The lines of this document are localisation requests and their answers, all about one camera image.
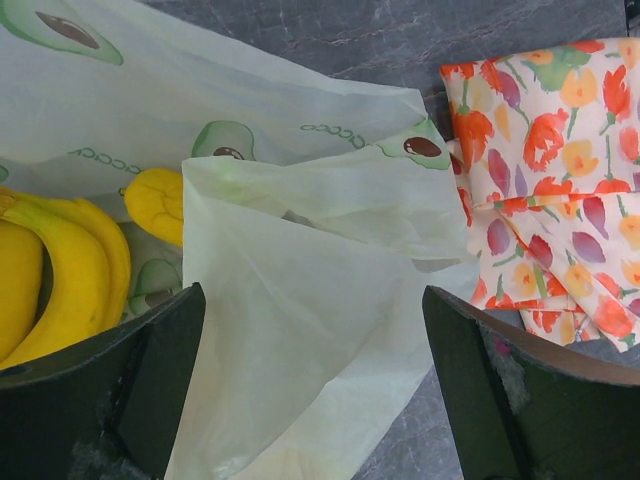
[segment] tulip pattern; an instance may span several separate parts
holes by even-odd
[[[640,343],[640,39],[443,74],[468,245],[480,259],[472,303],[520,310],[527,331],[561,345]]]

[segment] gray marble countertop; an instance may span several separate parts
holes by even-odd
[[[143,1],[332,77],[418,88],[447,139],[441,64],[627,34],[623,0]],[[605,341],[575,348],[640,365],[638,349],[622,356]],[[354,480],[460,477],[432,370]]]

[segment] banana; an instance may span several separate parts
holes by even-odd
[[[102,330],[115,327],[120,323],[125,309],[131,282],[131,254],[120,227],[109,215],[84,198],[63,200],[21,192],[15,192],[15,195],[83,227],[100,242],[107,254],[110,273],[109,304],[102,321]]]
[[[100,332],[109,300],[109,262],[84,228],[0,188],[0,218],[33,231],[49,252],[53,288],[35,327],[0,369],[48,355]]]
[[[35,323],[42,254],[42,241],[35,233],[0,220],[0,361]]]
[[[182,175],[178,172],[166,168],[145,170],[124,191],[127,212],[145,232],[181,247],[182,188]]]

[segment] avocado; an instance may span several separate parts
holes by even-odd
[[[387,157],[409,158],[425,168],[447,170],[451,165],[444,140],[429,118],[376,145]]]
[[[231,155],[238,160],[254,160],[253,133],[246,125],[229,120],[209,122],[196,138],[192,157]]]
[[[0,23],[36,45],[122,65],[120,52],[63,0],[0,0]]]
[[[138,272],[138,278],[129,298],[129,309],[141,315],[156,304],[162,303],[182,288],[182,279],[175,267],[162,258],[146,262]]]

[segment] floral fabric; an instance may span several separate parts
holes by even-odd
[[[640,342],[640,41],[442,67],[480,308],[567,344]]]

